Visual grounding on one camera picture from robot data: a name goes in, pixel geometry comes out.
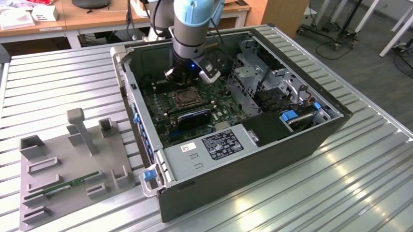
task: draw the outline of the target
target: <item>white sticker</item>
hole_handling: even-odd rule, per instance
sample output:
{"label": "white sticker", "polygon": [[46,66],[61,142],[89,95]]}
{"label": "white sticker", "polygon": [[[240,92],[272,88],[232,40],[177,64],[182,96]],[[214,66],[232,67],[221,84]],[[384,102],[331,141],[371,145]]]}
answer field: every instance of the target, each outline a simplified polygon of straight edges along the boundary
{"label": "white sticker", "polygon": [[190,150],[193,150],[196,148],[197,148],[196,143],[190,143],[190,144],[186,144],[186,145],[181,146],[182,152],[190,151]]}
{"label": "white sticker", "polygon": [[41,28],[39,30],[41,31],[49,31],[49,30],[62,30],[63,28],[59,27],[59,28]]}

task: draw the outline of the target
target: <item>open computer tower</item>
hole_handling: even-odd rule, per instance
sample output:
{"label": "open computer tower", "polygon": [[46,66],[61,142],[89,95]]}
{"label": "open computer tower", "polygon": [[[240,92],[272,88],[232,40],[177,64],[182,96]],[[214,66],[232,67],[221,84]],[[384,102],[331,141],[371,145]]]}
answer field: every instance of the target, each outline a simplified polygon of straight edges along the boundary
{"label": "open computer tower", "polygon": [[166,80],[172,40],[124,48],[141,184],[164,222],[311,156],[353,114],[257,30],[217,37],[206,41],[212,62],[224,62],[213,84]]}

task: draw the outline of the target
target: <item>power supply label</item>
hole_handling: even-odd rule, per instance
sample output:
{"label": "power supply label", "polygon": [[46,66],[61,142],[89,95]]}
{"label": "power supply label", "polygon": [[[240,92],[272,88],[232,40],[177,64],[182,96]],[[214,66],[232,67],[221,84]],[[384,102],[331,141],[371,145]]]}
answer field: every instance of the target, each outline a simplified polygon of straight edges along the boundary
{"label": "power supply label", "polygon": [[202,142],[214,160],[220,160],[245,149],[232,130],[202,139]]}

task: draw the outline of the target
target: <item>metal table surface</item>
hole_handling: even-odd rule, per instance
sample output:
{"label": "metal table surface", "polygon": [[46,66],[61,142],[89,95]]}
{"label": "metal table surface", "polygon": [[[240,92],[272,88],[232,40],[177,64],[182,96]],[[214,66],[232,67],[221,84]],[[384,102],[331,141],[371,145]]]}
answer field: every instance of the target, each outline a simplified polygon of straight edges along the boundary
{"label": "metal table surface", "polygon": [[[315,154],[170,223],[141,186],[34,231],[412,231],[412,132],[276,28],[257,27],[355,112]],[[19,229],[19,138],[66,134],[66,110],[87,127],[120,123],[134,174],[144,168],[110,46],[13,58],[0,89],[0,231]]]}

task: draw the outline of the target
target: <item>motherboard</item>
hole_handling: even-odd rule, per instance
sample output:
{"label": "motherboard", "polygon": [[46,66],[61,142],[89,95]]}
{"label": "motherboard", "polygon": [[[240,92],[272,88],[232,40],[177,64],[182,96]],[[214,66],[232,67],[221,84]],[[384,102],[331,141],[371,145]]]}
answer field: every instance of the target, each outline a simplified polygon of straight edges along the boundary
{"label": "motherboard", "polygon": [[226,77],[190,86],[152,82],[144,98],[165,147],[220,131],[248,118],[226,87]]}

